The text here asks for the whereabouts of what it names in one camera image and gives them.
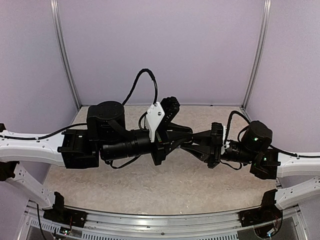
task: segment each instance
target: black clamp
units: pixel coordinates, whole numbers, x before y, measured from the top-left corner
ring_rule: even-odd
[[[0,162],[0,182],[16,177],[14,172],[18,163],[18,161]]]

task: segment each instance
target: metal base track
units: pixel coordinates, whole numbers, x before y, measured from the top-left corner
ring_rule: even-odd
[[[237,240],[238,231],[251,228],[241,227],[240,210],[193,215],[133,215],[68,208],[88,213],[84,228],[72,228],[70,238],[79,240]],[[299,213],[298,206],[292,207],[283,211],[283,218],[297,218]],[[58,233],[61,227],[69,227],[46,220],[42,215],[40,211],[44,231]],[[37,205],[32,201],[26,207],[19,240],[26,239],[30,227],[39,228]]]

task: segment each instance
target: black cylinder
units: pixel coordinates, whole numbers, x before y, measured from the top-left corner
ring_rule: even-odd
[[[152,151],[152,144],[148,131],[132,130],[133,140],[124,140],[114,144],[102,144],[100,157],[104,161],[136,157],[149,154]]]
[[[233,140],[228,140],[228,142],[229,147],[221,155],[222,160],[249,164],[255,159],[257,154],[247,150],[241,143]]]
[[[105,101],[90,106],[86,117],[88,139],[106,144],[121,142],[123,137],[108,124],[110,120],[115,120],[121,127],[126,128],[125,108],[121,103]]]
[[[251,151],[267,150],[272,141],[272,131],[260,121],[252,121],[241,138],[241,143]]]

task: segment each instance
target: wire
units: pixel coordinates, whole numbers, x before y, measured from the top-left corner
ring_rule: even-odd
[[[283,210],[281,210],[281,220],[280,220],[280,225],[278,226],[278,228],[277,228],[276,232],[272,235],[272,237],[279,233],[279,231],[280,231],[280,229],[281,229],[281,227],[282,227],[282,222],[283,222],[283,221],[284,221],[284,211],[283,211]]]
[[[139,118],[139,121],[138,121],[139,129],[144,131],[144,132],[148,132],[148,130],[146,129],[146,115],[147,115],[147,112],[142,114],[141,117]],[[142,122],[143,118],[144,118],[144,127],[141,126],[141,122]]]
[[[243,133],[244,131],[246,131],[248,128],[249,128],[249,125],[248,125],[248,126],[245,126],[245,127],[238,133],[238,136],[236,137],[236,139],[238,140],[239,143],[241,143],[240,134],[242,134],[242,133]]]
[[[233,166],[231,166],[230,164],[228,164],[228,163],[226,163],[226,162],[223,162],[223,161],[221,161],[220,160],[220,163],[222,163],[222,164],[224,164],[224,165],[227,165],[227,166],[229,166],[230,168],[232,168],[232,169],[234,169],[234,170],[240,170],[240,169],[242,169],[242,167],[243,167],[243,165],[242,165],[242,163],[241,162],[239,162],[239,167],[238,168],[235,168],[235,167],[233,167]]]
[[[226,133],[225,133],[225,139],[224,139],[224,145],[227,144],[227,139],[228,139],[228,135],[229,135],[229,131],[230,131],[230,125],[231,125],[231,121],[232,121],[232,117],[237,114],[239,115],[240,117],[242,117],[248,124],[250,124],[250,121],[249,119],[243,115],[242,113],[238,112],[238,111],[232,111],[229,115],[229,118],[228,118],[228,122],[226,124]]]
[[[40,136],[40,137],[18,137],[18,136],[3,136],[0,135],[0,138],[4,138],[4,139],[14,139],[14,140],[42,140],[42,139],[47,139],[50,138],[58,133],[61,133],[64,130],[73,128],[73,127],[78,127],[78,126],[86,126],[86,123],[77,123],[77,124],[73,124],[73,125],[69,125],[69,126],[65,126],[64,128],[61,128],[53,133],[44,135],[44,136]]]
[[[109,164],[113,169],[122,169],[126,166],[128,166],[129,164],[132,164],[133,162],[135,162],[136,160],[138,160],[138,158],[140,158],[141,155],[134,157],[133,159],[131,159],[130,161],[127,161],[126,163],[122,164],[121,166],[113,166],[114,161],[110,161]]]
[[[292,152],[288,152],[288,151],[284,151],[284,150],[281,150],[273,145],[270,145],[270,148],[274,149],[274,150],[277,150],[279,153],[281,154],[285,154],[285,155],[289,155],[291,157],[295,157],[295,158],[306,158],[306,159],[316,159],[316,158],[320,158],[320,155],[318,156],[310,156],[310,155],[299,155],[299,154],[296,154],[296,153],[292,153]]]
[[[42,235],[44,240],[47,240],[47,238],[46,238],[46,236],[44,234],[44,231],[42,230],[41,221],[40,221],[40,213],[39,213],[39,205],[38,204],[36,205],[36,212],[38,214],[38,222],[39,222],[39,228],[40,228],[41,235]]]
[[[135,90],[135,88],[136,88],[136,85],[137,85],[137,83],[138,83],[138,80],[139,80],[140,76],[141,76],[143,73],[148,73],[149,76],[150,76],[150,78],[151,78],[151,80],[153,81],[153,84],[154,84],[154,99],[153,99],[153,103],[152,103],[152,104],[155,104],[155,103],[157,102],[157,100],[158,100],[158,85],[157,85],[156,77],[155,77],[154,73],[153,73],[150,69],[144,68],[144,69],[141,69],[141,70],[138,72],[138,74],[136,75],[135,80],[134,80],[134,82],[133,82],[133,85],[132,85],[132,88],[131,88],[129,94],[126,96],[125,100],[122,102],[122,105],[123,105],[123,106],[126,105],[126,103],[128,102],[128,100],[130,99],[132,93],[134,92],[134,90]],[[146,129],[146,115],[147,115],[147,112],[143,113],[143,114],[141,115],[141,117],[139,118],[139,121],[138,121],[139,129],[140,129],[141,131],[144,131],[144,132],[147,132],[147,131],[148,131],[148,130]],[[144,118],[144,127],[142,127],[142,125],[141,125],[141,122],[142,122],[142,119],[143,119],[143,118]],[[111,161],[109,161],[109,162],[106,161],[105,163],[109,164],[113,169],[122,169],[122,168],[128,166],[129,164],[132,164],[133,162],[135,162],[138,158],[140,158],[140,156],[141,156],[141,155],[134,157],[133,159],[127,161],[127,162],[124,163],[124,164],[122,164],[121,166],[113,166],[113,164],[114,164],[114,161],[113,161],[113,160],[111,160]]]
[[[133,85],[132,85],[132,88],[128,94],[128,96],[126,96],[125,100],[123,101],[122,105],[125,105],[129,98],[131,97],[132,93],[134,92],[135,88],[136,88],[136,85],[138,83],[138,80],[140,78],[140,76],[143,74],[143,73],[148,73],[151,80],[153,81],[153,84],[154,84],[154,99],[153,99],[153,104],[155,104],[157,102],[157,99],[158,99],[158,85],[157,85],[157,81],[156,81],[156,77],[154,75],[154,73],[148,69],[148,68],[144,68],[144,69],[141,69],[138,74],[136,75],[135,77],[135,80],[133,82]]]

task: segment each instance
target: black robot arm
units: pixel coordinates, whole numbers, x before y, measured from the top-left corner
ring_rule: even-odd
[[[239,141],[227,140],[225,128],[213,122],[211,129],[193,133],[187,126],[172,122],[180,109],[175,97],[161,101],[164,117],[151,142],[149,131],[141,128],[127,130],[124,106],[106,101],[90,106],[87,113],[87,130],[68,129],[63,145],[58,148],[66,168],[85,169],[99,166],[99,156],[107,164],[114,160],[151,154],[155,165],[162,164],[168,154],[178,147],[189,152],[209,168],[221,160],[244,165],[251,164],[250,172],[260,179],[275,179],[278,152],[268,149],[272,131],[260,121],[251,122]]]

